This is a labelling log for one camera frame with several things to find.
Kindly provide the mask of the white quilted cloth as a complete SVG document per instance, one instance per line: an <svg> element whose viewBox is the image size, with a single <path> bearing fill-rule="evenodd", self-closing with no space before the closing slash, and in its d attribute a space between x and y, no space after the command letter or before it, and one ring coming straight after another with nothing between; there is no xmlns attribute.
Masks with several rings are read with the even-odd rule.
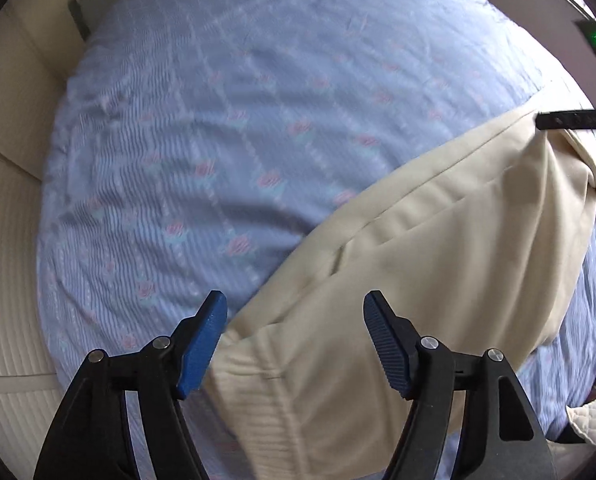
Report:
<svg viewBox="0 0 596 480"><path fill-rule="evenodd" d="M596 399L578 408L566 408L567 419L574 433L584 442L596 446Z"/></svg>

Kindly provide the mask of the cream knit pants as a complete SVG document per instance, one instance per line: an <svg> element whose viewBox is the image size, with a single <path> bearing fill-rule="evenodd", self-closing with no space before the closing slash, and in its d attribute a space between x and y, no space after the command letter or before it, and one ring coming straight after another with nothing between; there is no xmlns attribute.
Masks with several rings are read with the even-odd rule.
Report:
<svg viewBox="0 0 596 480"><path fill-rule="evenodd" d="M519 366L560 330L595 222L596 131L539 131L521 110L341 207L236 314L210 367L255 475L387 466L410 408L365 327L368 292L452 350Z"/></svg>

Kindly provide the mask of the cream ribbed wardrobe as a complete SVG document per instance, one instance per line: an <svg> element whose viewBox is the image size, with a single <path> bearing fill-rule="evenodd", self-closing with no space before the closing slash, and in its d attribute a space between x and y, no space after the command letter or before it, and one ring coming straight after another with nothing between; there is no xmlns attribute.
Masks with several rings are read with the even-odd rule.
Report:
<svg viewBox="0 0 596 480"><path fill-rule="evenodd" d="M0 457L33 473L60 398L36 306L36 230L48 136L83 42L69 0L0 11Z"/></svg>

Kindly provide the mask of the blue floral bed sheet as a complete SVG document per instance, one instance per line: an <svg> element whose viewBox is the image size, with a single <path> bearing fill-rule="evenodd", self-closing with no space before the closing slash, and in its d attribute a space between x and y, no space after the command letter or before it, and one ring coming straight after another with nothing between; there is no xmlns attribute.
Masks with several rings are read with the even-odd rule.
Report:
<svg viewBox="0 0 596 480"><path fill-rule="evenodd" d="M219 289L236 314L338 207L576 88L486 0L118 0L57 110L36 256L58 379Z"/></svg>

